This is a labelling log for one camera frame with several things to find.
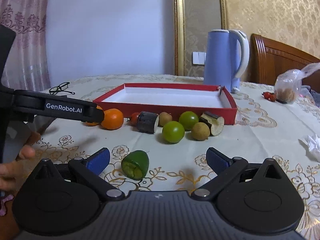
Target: eyeglasses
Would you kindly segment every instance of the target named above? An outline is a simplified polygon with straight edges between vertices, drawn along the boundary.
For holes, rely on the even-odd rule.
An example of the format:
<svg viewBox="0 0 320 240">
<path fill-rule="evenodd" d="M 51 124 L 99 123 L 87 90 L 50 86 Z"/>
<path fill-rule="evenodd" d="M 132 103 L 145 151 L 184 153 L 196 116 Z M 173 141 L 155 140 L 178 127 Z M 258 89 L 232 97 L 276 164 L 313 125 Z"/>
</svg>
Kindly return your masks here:
<svg viewBox="0 0 320 240">
<path fill-rule="evenodd" d="M 69 84 L 70 84 L 70 82 L 64 82 L 56 87 L 50 88 L 49 89 L 50 95 L 56 95 L 59 92 L 67 92 L 67 93 L 70 93 L 71 95 L 74 95 L 75 94 L 74 92 L 66 90 L 66 89 L 68 89 Z"/>
</svg>

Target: wooden bed headboard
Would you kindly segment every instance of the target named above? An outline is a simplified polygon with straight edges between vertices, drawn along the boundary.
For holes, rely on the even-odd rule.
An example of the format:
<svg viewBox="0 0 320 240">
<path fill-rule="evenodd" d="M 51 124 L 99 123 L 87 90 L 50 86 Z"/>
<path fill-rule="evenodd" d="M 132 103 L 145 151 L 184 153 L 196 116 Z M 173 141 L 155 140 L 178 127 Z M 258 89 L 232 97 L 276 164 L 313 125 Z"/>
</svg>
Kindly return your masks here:
<svg viewBox="0 0 320 240">
<path fill-rule="evenodd" d="M 274 85 L 276 78 L 289 69 L 302 69 L 320 59 L 279 41 L 252 34 L 253 52 L 252 82 Z M 320 92 L 320 70 L 302 80 L 303 85 L 309 85 Z"/>
</svg>

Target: crumpled tissue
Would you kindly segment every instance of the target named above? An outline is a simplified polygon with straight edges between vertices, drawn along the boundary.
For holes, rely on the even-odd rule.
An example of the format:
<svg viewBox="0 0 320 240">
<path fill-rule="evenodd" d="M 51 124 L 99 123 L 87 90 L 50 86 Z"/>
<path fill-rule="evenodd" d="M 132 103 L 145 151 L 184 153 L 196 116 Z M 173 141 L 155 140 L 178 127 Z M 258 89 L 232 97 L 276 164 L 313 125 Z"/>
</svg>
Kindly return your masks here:
<svg viewBox="0 0 320 240">
<path fill-rule="evenodd" d="M 318 136 L 316 134 L 312 137 L 308 135 L 308 137 L 306 137 L 306 141 L 309 152 L 317 159 L 318 162 L 320 162 L 320 140 Z"/>
</svg>

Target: red box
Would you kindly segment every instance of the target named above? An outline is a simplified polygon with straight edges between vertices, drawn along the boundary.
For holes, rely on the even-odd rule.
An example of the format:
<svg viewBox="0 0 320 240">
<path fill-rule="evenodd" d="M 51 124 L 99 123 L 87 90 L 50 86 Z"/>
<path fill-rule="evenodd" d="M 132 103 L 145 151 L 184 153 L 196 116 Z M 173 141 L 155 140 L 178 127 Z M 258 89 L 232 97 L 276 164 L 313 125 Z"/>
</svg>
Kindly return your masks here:
<svg viewBox="0 0 320 240">
<path fill-rule="evenodd" d="M 124 117 L 135 112 L 156 114 L 167 112 L 177 121 L 185 111 L 198 116 L 208 111 L 222 116 L 225 124 L 235 124 L 237 106 L 226 88 L 219 94 L 218 86 L 177 83 L 125 83 L 114 88 L 94 103 L 103 110 L 117 108 Z"/>
</svg>

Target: finger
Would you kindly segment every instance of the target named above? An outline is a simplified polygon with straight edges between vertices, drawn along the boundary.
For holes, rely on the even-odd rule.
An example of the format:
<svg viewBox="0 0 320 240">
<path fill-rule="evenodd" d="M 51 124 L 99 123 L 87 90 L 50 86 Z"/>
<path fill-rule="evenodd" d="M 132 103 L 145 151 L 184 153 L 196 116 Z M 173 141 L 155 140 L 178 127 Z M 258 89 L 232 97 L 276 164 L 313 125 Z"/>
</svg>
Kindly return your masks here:
<svg viewBox="0 0 320 240">
<path fill-rule="evenodd" d="M 16 188 L 15 179 L 4 179 L 0 178 L 0 190 L 13 191 Z"/>
<path fill-rule="evenodd" d="M 13 161 L 11 163 L 0 164 L 0 177 L 15 178 L 22 176 L 22 162 Z"/>
<path fill-rule="evenodd" d="M 39 133 L 31 132 L 31 135 L 30 135 L 29 139 L 27 140 L 26 144 L 27 145 L 34 144 L 35 142 L 37 142 L 40 139 L 41 139 L 41 135 Z"/>
<path fill-rule="evenodd" d="M 21 151 L 19 152 L 19 157 L 21 159 L 31 159 L 35 155 L 36 151 L 30 145 L 23 146 Z"/>
</svg>

